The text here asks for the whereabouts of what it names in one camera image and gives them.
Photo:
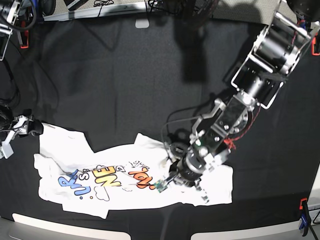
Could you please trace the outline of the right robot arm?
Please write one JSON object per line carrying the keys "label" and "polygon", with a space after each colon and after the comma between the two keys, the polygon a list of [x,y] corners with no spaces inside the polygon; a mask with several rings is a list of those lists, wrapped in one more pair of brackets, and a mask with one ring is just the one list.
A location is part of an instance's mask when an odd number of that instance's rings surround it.
{"label": "right robot arm", "polygon": [[[25,25],[18,25],[20,12],[31,8],[31,21]],[[6,133],[6,139],[0,141],[4,146],[17,135],[22,137],[43,133],[43,127],[30,111],[26,115],[15,116],[12,107],[21,99],[21,92],[13,75],[12,69],[5,58],[5,54],[13,32],[24,33],[29,31],[36,23],[37,12],[33,1],[25,4],[23,0],[2,0],[0,2],[0,61],[3,63],[12,86],[12,94],[0,99],[0,132]]]}

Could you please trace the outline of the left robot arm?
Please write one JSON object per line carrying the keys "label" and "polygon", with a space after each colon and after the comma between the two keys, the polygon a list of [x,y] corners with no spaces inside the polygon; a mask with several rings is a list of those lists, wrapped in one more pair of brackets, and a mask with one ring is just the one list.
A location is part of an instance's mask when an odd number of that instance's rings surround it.
{"label": "left robot arm", "polygon": [[297,21],[275,8],[230,81],[236,93],[227,102],[217,98],[209,113],[195,118],[187,148],[166,147],[172,164],[168,175],[154,184],[159,192],[172,183],[193,187],[208,201],[202,177],[227,160],[233,143],[250,129],[259,111],[270,108],[320,30],[319,1],[289,0],[287,5]]}

